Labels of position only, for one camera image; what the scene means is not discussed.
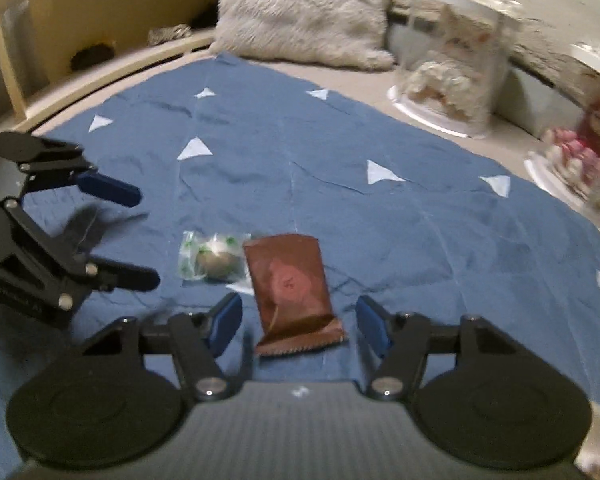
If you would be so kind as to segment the white doll display case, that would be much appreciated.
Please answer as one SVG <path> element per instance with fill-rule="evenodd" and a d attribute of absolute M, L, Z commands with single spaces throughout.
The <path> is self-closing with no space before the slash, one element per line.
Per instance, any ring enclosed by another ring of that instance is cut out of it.
<path fill-rule="evenodd" d="M 523 17 L 515 0 L 412 0 L 388 98 L 428 128 L 485 138 Z"/>

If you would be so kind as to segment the blue quilted triangle mat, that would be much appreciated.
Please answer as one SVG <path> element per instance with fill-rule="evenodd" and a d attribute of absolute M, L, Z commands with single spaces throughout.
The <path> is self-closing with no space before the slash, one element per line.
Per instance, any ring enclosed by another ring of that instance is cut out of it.
<path fill-rule="evenodd" d="M 27 379 L 116 318 L 161 321 L 225 294 L 178 275 L 188 231 L 314 236 L 349 335 L 321 352 L 253 359 L 262 328 L 246 297 L 221 358 L 227 373 L 362 379 L 373 360 L 353 305 L 370 295 L 442 323 L 480 314 L 600 404 L 600 232 L 491 159 L 228 54 L 126 89 L 53 137 L 81 144 L 142 202 L 129 209 L 60 188 L 27 196 L 24 210 L 75 254 L 150 266 L 161 283 L 91 296 L 68 330 L 0 306 L 0 479 L 20 466 L 5 408 Z"/>

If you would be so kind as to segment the brown foil snack packet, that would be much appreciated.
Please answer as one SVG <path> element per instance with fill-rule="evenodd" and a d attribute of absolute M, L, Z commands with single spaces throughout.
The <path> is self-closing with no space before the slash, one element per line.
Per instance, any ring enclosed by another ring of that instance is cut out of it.
<path fill-rule="evenodd" d="M 309 235 L 279 234 L 244 244 L 263 337 L 258 356 L 289 356 L 347 339 L 332 310 L 320 243 Z"/>

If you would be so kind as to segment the green white candy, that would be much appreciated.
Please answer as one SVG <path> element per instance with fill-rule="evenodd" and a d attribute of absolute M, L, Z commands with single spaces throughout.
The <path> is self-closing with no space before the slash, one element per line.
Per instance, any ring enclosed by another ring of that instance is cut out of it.
<path fill-rule="evenodd" d="M 248 278 L 244 252 L 250 234 L 185 231 L 178 250 L 178 276 L 184 281 L 236 283 Z"/>

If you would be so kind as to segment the white fluffy pillow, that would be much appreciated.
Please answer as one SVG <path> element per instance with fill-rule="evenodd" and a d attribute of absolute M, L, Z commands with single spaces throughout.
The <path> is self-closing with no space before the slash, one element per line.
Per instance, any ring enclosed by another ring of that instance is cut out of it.
<path fill-rule="evenodd" d="M 380 72 L 390 0 L 219 0 L 211 51 Z"/>

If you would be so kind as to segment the red doll display case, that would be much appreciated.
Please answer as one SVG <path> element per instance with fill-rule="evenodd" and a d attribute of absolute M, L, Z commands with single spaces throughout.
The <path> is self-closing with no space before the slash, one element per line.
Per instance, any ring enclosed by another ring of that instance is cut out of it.
<path fill-rule="evenodd" d="M 524 159 L 529 176 L 600 231 L 600 44 L 570 47 L 538 138 Z"/>

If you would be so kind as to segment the wooden left shelf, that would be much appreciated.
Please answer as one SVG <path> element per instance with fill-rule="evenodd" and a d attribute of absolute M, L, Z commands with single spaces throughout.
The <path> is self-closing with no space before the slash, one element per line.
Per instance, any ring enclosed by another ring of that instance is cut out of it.
<path fill-rule="evenodd" d="M 107 84 L 208 47 L 209 23 L 158 46 L 148 36 L 217 2 L 0 0 L 0 129 L 35 127 Z"/>

